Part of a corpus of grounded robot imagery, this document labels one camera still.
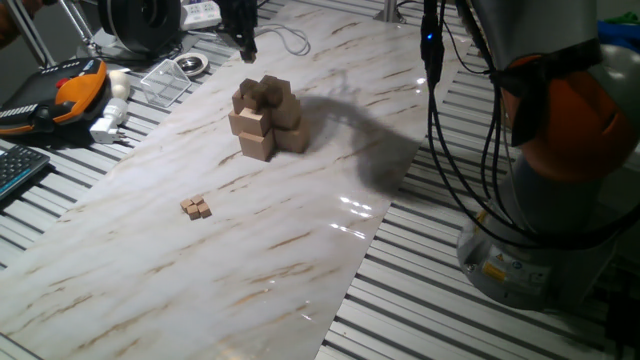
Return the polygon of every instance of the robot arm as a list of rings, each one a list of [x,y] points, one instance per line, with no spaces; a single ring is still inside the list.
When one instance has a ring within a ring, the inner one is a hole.
[[[258,8],[255,0],[215,0],[220,7],[222,22],[214,31],[230,45],[240,50],[242,60],[253,63],[258,49],[254,28],[258,25]]]

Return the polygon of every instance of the yellow label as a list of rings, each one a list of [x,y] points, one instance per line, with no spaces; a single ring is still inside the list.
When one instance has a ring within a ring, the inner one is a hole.
[[[494,278],[500,282],[504,282],[504,278],[506,276],[506,273],[504,271],[498,269],[497,267],[491,265],[488,262],[484,263],[484,266],[482,267],[482,272],[488,277]]]

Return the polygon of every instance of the black device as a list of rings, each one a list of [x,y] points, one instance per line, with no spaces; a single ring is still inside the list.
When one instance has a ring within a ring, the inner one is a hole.
[[[131,52],[157,54],[180,29],[180,0],[99,0],[100,25]]]
[[[0,155],[0,200],[7,197],[48,163],[48,156],[20,145]]]

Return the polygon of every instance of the white power adapter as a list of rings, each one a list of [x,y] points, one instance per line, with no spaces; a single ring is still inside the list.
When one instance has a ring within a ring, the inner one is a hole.
[[[104,108],[102,116],[89,129],[93,140],[99,144],[113,144],[122,141],[124,134],[118,131],[118,125],[122,124],[127,115],[127,102],[113,98]]]
[[[180,30],[202,29],[218,25],[222,21],[220,7],[213,1],[182,5]]]

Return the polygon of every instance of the metal rod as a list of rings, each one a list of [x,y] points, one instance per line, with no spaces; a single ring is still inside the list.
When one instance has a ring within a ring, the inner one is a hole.
[[[49,49],[38,33],[35,24],[31,20],[27,9],[24,8],[20,0],[1,0],[7,11],[11,15],[13,22],[22,34],[27,47],[35,57],[36,62],[44,68],[54,66],[56,64],[53,56],[49,53]]]
[[[82,38],[82,42],[88,44],[91,41],[91,30],[82,18],[82,15],[78,12],[75,4],[69,3],[68,0],[60,0],[60,5],[62,5],[62,8],[67,13],[67,16],[73,23],[73,26]]]
[[[384,22],[399,23],[400,19],[396,14],[397,3],[398,3],[397,0],[385,0],[384,8],[373,18],[375,20],[384,21]]]

